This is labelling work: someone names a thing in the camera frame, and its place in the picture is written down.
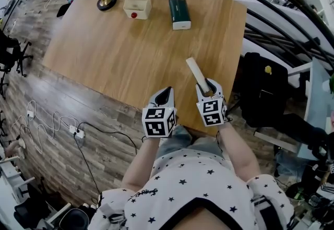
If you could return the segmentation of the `black backpack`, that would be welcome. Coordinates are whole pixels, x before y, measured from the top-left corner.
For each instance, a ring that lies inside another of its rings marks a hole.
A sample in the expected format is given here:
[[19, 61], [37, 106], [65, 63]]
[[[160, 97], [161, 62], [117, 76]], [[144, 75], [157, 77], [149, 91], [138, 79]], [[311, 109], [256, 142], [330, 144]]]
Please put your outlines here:
[[[271, 66], [272, 75], [265, 73]], [[273, 127], [283, 115], [288, 92], [288, 70], [258, 53], [244, 56], [240, 107], [242, 117], [253, 128]]]

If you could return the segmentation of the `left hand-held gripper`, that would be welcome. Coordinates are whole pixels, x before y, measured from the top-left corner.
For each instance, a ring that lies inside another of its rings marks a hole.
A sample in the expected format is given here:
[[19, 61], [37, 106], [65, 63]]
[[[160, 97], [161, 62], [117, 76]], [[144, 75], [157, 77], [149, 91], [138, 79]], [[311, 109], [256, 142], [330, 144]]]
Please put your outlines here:
[[176, 126], [174, 89], [166, 87], [151, 96], [142, 110], [142, 124], [147, 137], [167, 138]]

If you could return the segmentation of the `black mesh office chair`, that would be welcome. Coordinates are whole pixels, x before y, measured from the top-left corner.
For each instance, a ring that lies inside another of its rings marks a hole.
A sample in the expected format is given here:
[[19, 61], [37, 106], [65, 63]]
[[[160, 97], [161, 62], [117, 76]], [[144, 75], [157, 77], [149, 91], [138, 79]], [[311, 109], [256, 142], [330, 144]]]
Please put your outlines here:
[[32, 55], [25, 55], [28, 46], [31, 46], [30, 41], [27, 42], [24, 49], [21, 49], [20, 42], [6, 35], [3, 31], [0, 31], [0, 72], [2, 77], [0, 78], [0, 95], [5, 100], [4, 86], [8, 86], [9, 83], [4, 82], [5, 75], [10, 73], [11, 69], [17, 64], [16, 72], [23, 77], [27, 75], [23, 72], [23, 60], [33, 59]]

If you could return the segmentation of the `pale blue board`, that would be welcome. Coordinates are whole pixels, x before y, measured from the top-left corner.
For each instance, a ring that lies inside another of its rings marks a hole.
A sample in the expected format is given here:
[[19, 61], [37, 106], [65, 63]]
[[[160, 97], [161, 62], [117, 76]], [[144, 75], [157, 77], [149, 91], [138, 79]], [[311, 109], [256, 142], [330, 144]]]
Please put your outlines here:
[[334, 127], [330, 126], [330, 117], [334, 112], [334, 95], [329, 91], [329, 78], [320, 61], [313, 58], [304, 120], [328, 134], [334, 131]]

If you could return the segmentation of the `person's right forearm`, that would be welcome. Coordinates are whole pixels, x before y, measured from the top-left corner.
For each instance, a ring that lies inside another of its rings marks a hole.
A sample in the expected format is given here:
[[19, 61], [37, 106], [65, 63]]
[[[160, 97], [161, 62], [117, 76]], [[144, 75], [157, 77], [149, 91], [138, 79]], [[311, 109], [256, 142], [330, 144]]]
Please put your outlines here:
[[233, 126], [224, 123], [218, 126], [218, 131], [236, 175], [245, 182], [260, 175], [260, 166], [254, 152]]

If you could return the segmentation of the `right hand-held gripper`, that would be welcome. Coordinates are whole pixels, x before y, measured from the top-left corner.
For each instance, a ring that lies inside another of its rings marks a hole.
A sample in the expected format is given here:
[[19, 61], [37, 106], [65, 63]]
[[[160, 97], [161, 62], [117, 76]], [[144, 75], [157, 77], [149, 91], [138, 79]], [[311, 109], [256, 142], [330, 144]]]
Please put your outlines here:
[[206, 96], [199, 84], [195, 85], [198, 110], [206, 127], [222, 125], [226, 122], [227, 111], [222, 87], [210, 78], [206, 78], [206, 83], [212, 92], [211, 96]]

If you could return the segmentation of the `green and white box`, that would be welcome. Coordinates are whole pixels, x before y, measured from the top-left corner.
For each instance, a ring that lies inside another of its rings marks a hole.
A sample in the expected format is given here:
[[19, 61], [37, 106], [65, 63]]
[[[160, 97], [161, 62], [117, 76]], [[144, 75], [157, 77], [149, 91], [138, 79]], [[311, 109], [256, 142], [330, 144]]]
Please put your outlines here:
[[188, 30], [191, 19], [186, 0], [169, 0], [173, 30]]

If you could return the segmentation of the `person's grey jeans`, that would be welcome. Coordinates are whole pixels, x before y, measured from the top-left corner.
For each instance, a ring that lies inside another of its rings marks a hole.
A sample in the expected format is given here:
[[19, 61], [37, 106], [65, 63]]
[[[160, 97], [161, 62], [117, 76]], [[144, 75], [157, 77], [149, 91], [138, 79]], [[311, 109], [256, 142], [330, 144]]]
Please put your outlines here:
[[173, 129], [171, 137], [160, 140], [156, 159], [183, 149], [208, 152], [223, 158], [222, 149], [214, 137], [199, 137], [193, 140], [186, 128], [177, 125]]

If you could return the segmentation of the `white desk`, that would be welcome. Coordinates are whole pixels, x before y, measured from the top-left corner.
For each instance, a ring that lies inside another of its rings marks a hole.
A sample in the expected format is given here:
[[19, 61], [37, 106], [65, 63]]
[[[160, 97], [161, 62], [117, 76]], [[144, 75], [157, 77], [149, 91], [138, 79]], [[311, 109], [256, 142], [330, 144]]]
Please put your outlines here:
[[292, 39], [313, 43], [320, 59], [334, 67], [334, 33], [308, 6], [294, 10], [267, 0], [236, 1], [270, 21]]

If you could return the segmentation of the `white box with red button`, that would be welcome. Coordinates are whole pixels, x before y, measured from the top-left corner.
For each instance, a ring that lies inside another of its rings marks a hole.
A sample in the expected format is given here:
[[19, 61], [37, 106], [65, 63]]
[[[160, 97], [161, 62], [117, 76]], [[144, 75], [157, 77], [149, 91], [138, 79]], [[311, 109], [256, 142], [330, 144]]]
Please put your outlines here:
[[152, 9], [151, 0], [125, 0], [123, 10], [128, 18], [146, 20]]

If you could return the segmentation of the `person's white star-print shirt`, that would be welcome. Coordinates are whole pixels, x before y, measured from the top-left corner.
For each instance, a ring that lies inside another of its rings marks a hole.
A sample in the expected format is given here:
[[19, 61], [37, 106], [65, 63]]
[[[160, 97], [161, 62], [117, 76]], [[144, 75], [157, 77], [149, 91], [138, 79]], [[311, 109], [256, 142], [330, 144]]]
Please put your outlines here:
[[272, 176], [242, 181], [217, 155], [183, 149], [155, 160], [142, 189], [102, 192], [88, 230], [172, 230], [196, 208], [230, 230], [287, 230], [294, 219]]

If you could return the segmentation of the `person's left forearm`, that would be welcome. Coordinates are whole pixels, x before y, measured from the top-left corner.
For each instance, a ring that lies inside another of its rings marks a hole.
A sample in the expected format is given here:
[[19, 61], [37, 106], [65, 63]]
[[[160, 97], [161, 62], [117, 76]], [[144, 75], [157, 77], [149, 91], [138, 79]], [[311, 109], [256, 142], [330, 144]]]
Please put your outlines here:
[[150, 179], [159, 148], [160, 138], [145, 138], [137, 155], [127, 169], [121, 188], [139, 191]]

